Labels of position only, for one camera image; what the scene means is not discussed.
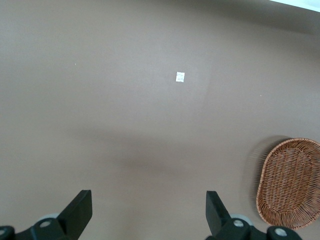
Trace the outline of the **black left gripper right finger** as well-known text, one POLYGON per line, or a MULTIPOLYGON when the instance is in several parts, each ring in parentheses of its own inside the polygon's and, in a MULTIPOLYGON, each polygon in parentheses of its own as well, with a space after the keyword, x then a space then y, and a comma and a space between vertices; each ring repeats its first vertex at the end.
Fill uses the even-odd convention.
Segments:
POLYGON ((256 229, 246 220, 231 217, 216 191, 206 192, 205 217, 211 232, 208 240, 300 240, 287 227, 270 226, 266 232, 256 229))

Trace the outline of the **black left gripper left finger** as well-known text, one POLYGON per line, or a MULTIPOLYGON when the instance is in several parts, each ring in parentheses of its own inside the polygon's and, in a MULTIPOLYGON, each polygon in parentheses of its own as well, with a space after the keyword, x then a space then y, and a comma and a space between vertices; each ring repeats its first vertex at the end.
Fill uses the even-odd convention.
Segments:
POLYGON ((2 240, 77 240, 93 215, 92 191, 81 190, 57 217, 37 221, 22 232, 10 225, 0 227, 2 240))

